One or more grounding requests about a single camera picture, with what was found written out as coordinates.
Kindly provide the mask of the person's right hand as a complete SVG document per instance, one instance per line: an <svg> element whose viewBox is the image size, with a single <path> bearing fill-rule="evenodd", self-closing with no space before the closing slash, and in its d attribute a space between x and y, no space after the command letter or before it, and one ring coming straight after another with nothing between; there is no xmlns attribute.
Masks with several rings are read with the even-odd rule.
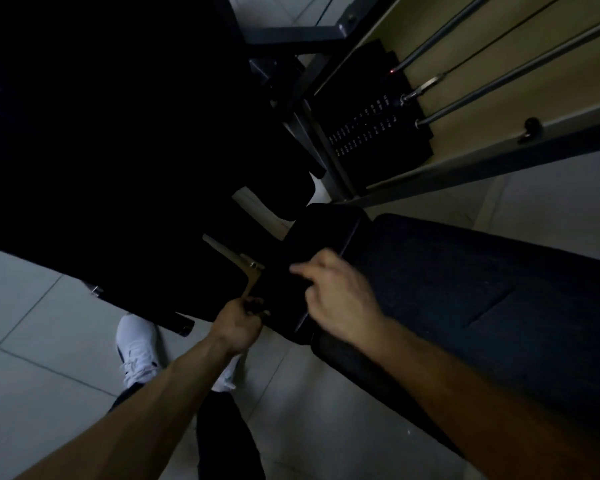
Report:
<svg viewBox="0 0 600 480"><path fill-rule="evenodd" d="M364 353L386 338L386 318L365 277L334 251L292 264L292 274L312 284L305 292L308 313L330 335Z"/></svg>

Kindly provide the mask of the person's left hand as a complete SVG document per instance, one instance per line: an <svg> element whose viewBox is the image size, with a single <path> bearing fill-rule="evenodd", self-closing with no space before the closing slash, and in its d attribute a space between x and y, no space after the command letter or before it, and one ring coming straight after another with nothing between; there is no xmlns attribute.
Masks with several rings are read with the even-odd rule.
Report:
<svg viewBox="0 0 600 480"><path fill-rule="evenodd" d="M213 322L209 337L220 345L227 357L240 355L259 338L263 325L241 325L234 321L232 301L229 301Z"/></svg>

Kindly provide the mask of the person's right forearm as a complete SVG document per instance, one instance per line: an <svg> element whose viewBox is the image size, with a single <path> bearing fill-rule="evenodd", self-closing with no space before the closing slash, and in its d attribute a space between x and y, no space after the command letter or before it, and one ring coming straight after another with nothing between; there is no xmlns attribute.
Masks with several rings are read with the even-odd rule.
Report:
<svg viewBox="0 0 600 480"><path fill-rule="evenodd" d="M359 348L489 480L600 480L600 441L394 320L373 320Z"/></svg>

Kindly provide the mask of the person's left forearm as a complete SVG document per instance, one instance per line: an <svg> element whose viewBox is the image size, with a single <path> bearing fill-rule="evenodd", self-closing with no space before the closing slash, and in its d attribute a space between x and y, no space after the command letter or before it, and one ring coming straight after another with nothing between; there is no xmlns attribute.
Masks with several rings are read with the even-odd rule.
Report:
<svg viewBox="0 0 600 480"><path fill-rule="evenodd" d="M210 334L131 398L14 480L158 480L236 350Z"/></svg>

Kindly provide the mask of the white right shoe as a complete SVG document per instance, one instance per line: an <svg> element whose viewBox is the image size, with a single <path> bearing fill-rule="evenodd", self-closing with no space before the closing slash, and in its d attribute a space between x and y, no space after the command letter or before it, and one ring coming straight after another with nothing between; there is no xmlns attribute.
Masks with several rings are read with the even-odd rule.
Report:
<svg viewBox="0 0 600 480"><path fill-rule="evenodd" d="M234 384L235 371L241 358L242 355L236 355L231 359L229 364L227 364L222 373L219 375L218 379L216 379L216 382L213 384L211 389L213 392L231 393L234 391L236 387Z"/></svg>

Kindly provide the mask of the white shoe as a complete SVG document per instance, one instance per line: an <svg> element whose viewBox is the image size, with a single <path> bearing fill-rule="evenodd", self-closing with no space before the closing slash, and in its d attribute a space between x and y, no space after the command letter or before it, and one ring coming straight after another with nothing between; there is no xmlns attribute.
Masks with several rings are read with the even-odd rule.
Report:
<svg viewBox="0 0 600 480"><path fill-rule="evenodd" d="M235 371L241 358L242 355L236 355L231 359L229 364L227 364L222 373L219 375L218 379L216 379L216 382L213 384L211 389L213 392L231 393L234 391L236 387L234 384Z"/></svg>
<svg viewBox="0 0 600 480"><path fill-rule="evenodd" d="M116 346L126 389L151 381L162 370L157 339L158 330L152 322L134 314L122 316L116 331Z"/></svg>

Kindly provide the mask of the white left shoe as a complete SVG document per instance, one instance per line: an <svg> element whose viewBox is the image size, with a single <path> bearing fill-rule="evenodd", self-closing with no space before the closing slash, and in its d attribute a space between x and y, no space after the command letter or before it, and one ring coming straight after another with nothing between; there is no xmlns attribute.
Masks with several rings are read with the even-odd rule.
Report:
<svg viewBox="0 0 600 480"><path fill-rule="evenodd" d="M157 339L158 330L152 322L134 314L122 316L116 331L116 346L126 389L151 381L162 370Z"/></svg>

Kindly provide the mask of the black trousers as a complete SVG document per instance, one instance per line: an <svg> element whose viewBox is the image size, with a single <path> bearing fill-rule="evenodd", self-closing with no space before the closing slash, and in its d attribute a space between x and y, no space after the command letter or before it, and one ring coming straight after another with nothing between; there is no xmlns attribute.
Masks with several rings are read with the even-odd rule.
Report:
<svg viewBox="0 0 600 480"><path fill-rule="evenodd" d="M197 413L198 480L265 480L260 453L229 392L208 393Z"/></svg>

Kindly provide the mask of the black weight stack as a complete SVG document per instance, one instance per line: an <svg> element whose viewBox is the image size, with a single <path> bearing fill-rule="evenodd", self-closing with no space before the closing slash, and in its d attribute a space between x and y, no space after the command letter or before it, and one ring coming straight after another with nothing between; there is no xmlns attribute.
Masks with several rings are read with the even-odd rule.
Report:
<svg viewBox="0 0 600 480"><path fill-rule="evenodd" d="M310 103L357 195L369 186L414 170L433 156L432 130L416 128L424 118L399 60L380 39L353 51Z"/></svg>

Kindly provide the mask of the long black padded bench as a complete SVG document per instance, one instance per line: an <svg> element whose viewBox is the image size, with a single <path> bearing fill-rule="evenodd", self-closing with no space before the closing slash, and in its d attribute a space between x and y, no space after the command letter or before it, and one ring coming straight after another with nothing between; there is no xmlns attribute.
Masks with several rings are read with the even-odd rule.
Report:
<svg viewBox="0 0 600 480"><path fill-rule="evenodd" d="M386 315L600 439L600 260L394 214L313 238Z"/></svg>

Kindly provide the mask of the large black machine pad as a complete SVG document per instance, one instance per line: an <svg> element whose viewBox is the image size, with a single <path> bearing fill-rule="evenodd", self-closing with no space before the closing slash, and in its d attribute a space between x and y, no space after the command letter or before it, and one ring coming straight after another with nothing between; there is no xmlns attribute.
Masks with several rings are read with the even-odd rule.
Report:
<svg viewBox="0 0 600 480"><path fill-rule="evenodd" d="M326 170L277 118L229 0L0 0L0 251L158 321L213 321Z"/></svg>

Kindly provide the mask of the black round knob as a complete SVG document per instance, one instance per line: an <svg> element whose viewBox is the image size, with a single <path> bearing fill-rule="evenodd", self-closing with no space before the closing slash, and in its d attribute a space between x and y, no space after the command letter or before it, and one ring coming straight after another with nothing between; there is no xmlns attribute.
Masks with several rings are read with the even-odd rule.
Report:
<svg viewBox="0 0 600 480"><path fill-rule="evenodd" d="M543 124L537 118L528 118L523 125L524 131L518 138L518 144L528 144L543 133Z"/></svg>

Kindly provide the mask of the steel guide rod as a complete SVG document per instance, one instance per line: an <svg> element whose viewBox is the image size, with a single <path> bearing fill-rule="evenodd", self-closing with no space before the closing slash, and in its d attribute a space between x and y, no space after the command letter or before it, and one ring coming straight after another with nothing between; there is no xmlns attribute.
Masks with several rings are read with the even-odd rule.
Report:
<svg viewBox="0 0 600 480"><path fill-rule="evenodd" d="M419 57L428 52L433 46L435 46L440 40L444 39L451 32L453 32L461 23L468 19L472 14L477 12L482 6L488 3L490 0L472 0L469 4L464 6L462 10L456 13L451 19L444 23L433 35L428 37L421 45L419 45L410 55L402 60L398 65L394 66L389 72L389 75L393 75L403 71L406 67L415 62Z"/></svg>
<svg viewBox="0 0 600 480"><path fill-rule="evenodd" d="M499 78L488 82L487 84L477 88L471 93L461 97L453 103L445 106L438 110L432 115L416 120L414 123L415 128L420 129L425 126L429 126L431 123L440 120L447 115L456 112L457 110L479 100L480 98L502 88L515 80L522 78L523 76L535 71L536 69L558 59L559 57L572 52L573 50L584 46L595 39L600 37L600 23L593 25L592 27L584 30L583 32L573 36L565 42L545 51L544 53L536 56L530 61L520 65L519 67L505 73Z"/></svg>

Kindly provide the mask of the beige metal adjustment bracket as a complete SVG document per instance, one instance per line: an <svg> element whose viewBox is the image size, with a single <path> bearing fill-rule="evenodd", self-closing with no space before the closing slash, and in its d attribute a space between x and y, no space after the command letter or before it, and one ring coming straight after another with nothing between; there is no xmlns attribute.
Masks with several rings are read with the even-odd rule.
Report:
<svg viewBox="0 0 600 480"><path fill-rule="evenodd" d="M238 267L241 272L247 277L248 282L246 284L246 288L242 293L242 297L247 297L250 295L253 287L256 282L259 280L262 270L259 268L259 263L253 261L246 255L238 255L231 249L222 245L221 243L215 241L211 236L204 234L202 239L208 243L213 249L222 254L225 258L227 258L233 265Z"/></svg>

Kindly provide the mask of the grey metal machine frame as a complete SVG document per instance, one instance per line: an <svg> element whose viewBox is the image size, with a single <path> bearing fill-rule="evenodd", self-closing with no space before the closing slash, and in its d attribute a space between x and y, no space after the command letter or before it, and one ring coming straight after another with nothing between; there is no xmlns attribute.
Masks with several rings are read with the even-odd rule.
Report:
<svg viewBox="0 0 600 480"><path fill-rule="evenodd" d="M600 37L426 126L433 156L357 195L310 103L358 47L398 64L472 0L231 0L252 70L334 201L371 207L600 150ZM600 0L490 0L403 71L424 118L600 23ZM543 133L518 144L524 122Z"/></svg>

